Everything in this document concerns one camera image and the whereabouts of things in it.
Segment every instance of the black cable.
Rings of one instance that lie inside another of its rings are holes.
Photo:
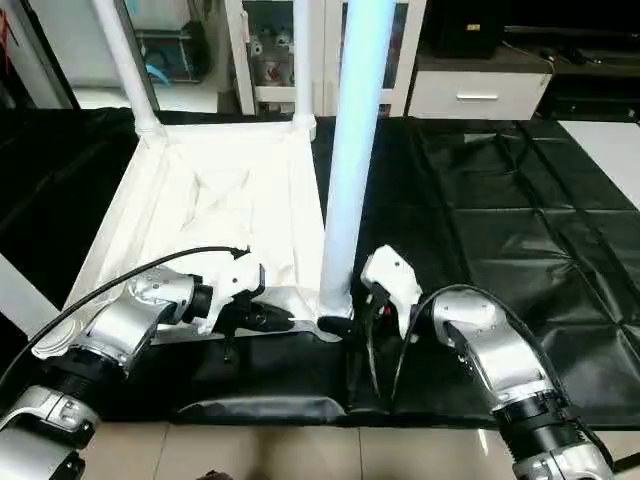
[[[376,368],[376,354],[373,345],[373,323],[376,314],[385,306],[389,300],[389,293],[379,284],[374,284],[371,289],[371,298],[368,299],[367,310],[364,314],[364,333],[366,337],[367,358],[369,360],[369,373],[371,383],[376,396],[382,400],[380,383],[378,382],[378,369]]]
[[[145,271],[147,271],[147,270],[149,270],[151,268],[157,267],[158,265],[162,265],[163,263],[169,262],[169,261],[174,260],[176,258],[186,257],[188,255],[195,255],[197,253],[204,253],[204,252],[229,252],[235,258],[239,258],[239,257],[243,256],[244,254],[248,253],[248,250],[240,250],[238,248],[232,248],[232,247],[197,247],[197,248],[190,248],[188,250],[182,250],[180,252],[172,253],[170,255],[165,255],[164,257],[161,257],[161,258],[158,258],[156,260],[153,260],[152,262],[145,263],[144,265],[141,265],[141,266],[139,266],[137,268],[134,268],[133,270],[131,270],[131,271],[129,271],[129,272],[123,274],[123,275],[120,275],[119,277],[114,278],[113,280],[108,281],[104,285],[98,287],[93,292],[88,293],[87,295],[82,297],[80,300],[75,302],[73,305],[67,307],[62,312],[60,312],[60,314],[56,318],[54,318],[48,324],[46,324],[38,333],[36,333],[31,338],[31,340],[29,340],[29,342],[27,342],[27,344],[22,348],[22,350],[20,350],[20,352],[11,361],[11,363],[9,364],[7,369],[4,371],[4,374],[0,378],[0,392],[5,387],[9,377],[11,376],[11,372],[16,368],[16,365],[20,362],[22,357],[24,355],[26,355],[49,332],[51,332],[51,330],[53,330],[58,325],[60,325],[60,323],[62,323],[62,321],[65,320],[69,315],[71,315],[72,313],[75,313],[77,310],[79,310],[80,308],[85,306],[87,303],[89,303],[94,298],[99,297],[100,295],[102,295],[103,293],[107,292],[108,290],[111,290],[113,287],[115,287],[115,286],[117,286],[117,285],[119,285],[119,284],[121,284],[123,282],[126,282],[130,278],[135,277],[136,275],[140,275],[141,273],[143,273],[143,272],[145,272]]]
[[[400,358],[398,359],[398,365],[396,366],[396,373],[395,373],[395,378],[393,382],[393,390],[391,393],[391,404],[393,405],[395,401],[398,382],[400,379],[400,373],[402,371],[402,365],[404,363],[404,358],[407,354],[407,349],[410,344],[411,334],[413,333],[415,325],[418,321],[418,317],[420,316],[422,311],[425,309],[425,307],[429,303],[431,303],[438,295],[444,292],[447,292],[449,290],[459,290],[459,289],[467,289],[467,290],[473,290],[475,292],[478,292],[481,295],[486,296],[489,300],[494,302],[496,305],[498,305],[507,313],[507,319],[511,327],[516,332],[518,332],[518,334],[522,336],[524,340],[529,344],[529,346],[531,346],[531,348],[535,351],[538,359],[540,360],[540,363],[542,364],[542,367],[545,369],[549,377],[549,380],[553,384],[554,388],[561,395],[561,397],[563,398],[567,406],[571,407],[572,406],[571,400],[569,398],[569,395],[567,394],[567,391],[564,388],[564,385],[562,384],[562,381],[560,380],[560,376],[558,375],[558,372],[556,371],[553,364],[551,363],[551,360],[549,359],[547,352],[545,352],[544,349],[540,346],[540,342],[538,341],[536,336],[533,334],[529,326],[526,323],[524,323],[524,321],[522,321],[522,319],[508,305],[502,302],[502,300],[500,300],[494,294],[480,287],[476,287],[475,285],[466,285],[466,284],[449,285],[447,287],[436,290],[435,292],[430,294],[427,298],[425,298],[418,305],[418,307],[412,312],[411,321],[409,322],[409,329],[407,331],[407,336],[404,339],[402,350],[400,352]],[[600,450],[600,453],[602,454],[605,461],[607,462],[607,465],[609,465],[609,467],[613,470],[615,462],[613,461],[611,452],[609,452],[609,449],[606,447],[604,442],[596,435],[596,433],[591,429],[591,427],[589,427],[587,424],[584,423],[582,419],[576,418],[574,420],[574,423],[582,431],[585,437],[587,437],[587,439],[589,439],[589,441],[593,443],[598,448],[598,450]]]

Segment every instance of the black tablecloth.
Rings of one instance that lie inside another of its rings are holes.
[[[137,143],[130,112],[5,114],[0,127],[0,252],[61,305]],[[319,119],[313,143],[323,209],[333,129],[332,119]],[[640,427],[640,218],[560,125],[381,120],[356,271],[385,243],[414,266],[425,291],[474,283],[513,307],[589,423]],[[358,302],[358,282],[353,293]],[[347,402],[344,344],[295,334],[238,339],[230,363],[220,342],[153,347],[111,418],[491,425],[456,355],[423,329],[392,411],[364,372]],[[400,341],[377,344],[388,390]]]

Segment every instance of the wrinkled white fabric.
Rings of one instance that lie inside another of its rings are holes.
[[[165,128],[168,139],[138,146],[69,302],[162,255],[225,245],[250,247],[263,263],[262,301],[313,319],[324,229],[308,132],[288,123]],[[168,266],[207,282],[223,263],[207,253]]]

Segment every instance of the white pole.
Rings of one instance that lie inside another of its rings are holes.
[[[53,320],[58,309],[0,255],[0,312],[28,338]]]
[[[296,111],[293,123],[309,130],[311,140],[316,138],[316,119],[313,116],[313,89],[311,78],[311,1],[293,1],[294,72]]]
[[[127,41],[114,0],[93,0],[94,8],[107,39],[125,93],[131,102],[136,119],[136,132],[144,134],[162,132],[160,121],[153,113],[142,77],[138,72],[133,52]]]
[[[320,314],[351,316],[351,276],[396,0],[350,0],[327,205]]]

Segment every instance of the blue object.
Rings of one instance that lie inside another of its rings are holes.
[[[153,65],[151,65],[149,63],[147,63],[145,66],[147,67],[147,73],[149,75],[153,75],[158,80],[160,80],[162,83],[164,83],[166,86],[168,86],[168,87],[171,86],[171,82],[169,81],[167,76],[164,73],[162,73],[162,70],[160,70],[157,67],[154,67]]]
[[[126,0],[127,9],[134,15],[140,12],[140,3],[138,0]]]
[[[396,0],[350,0],[327,205],[320,310],[347,316]]]

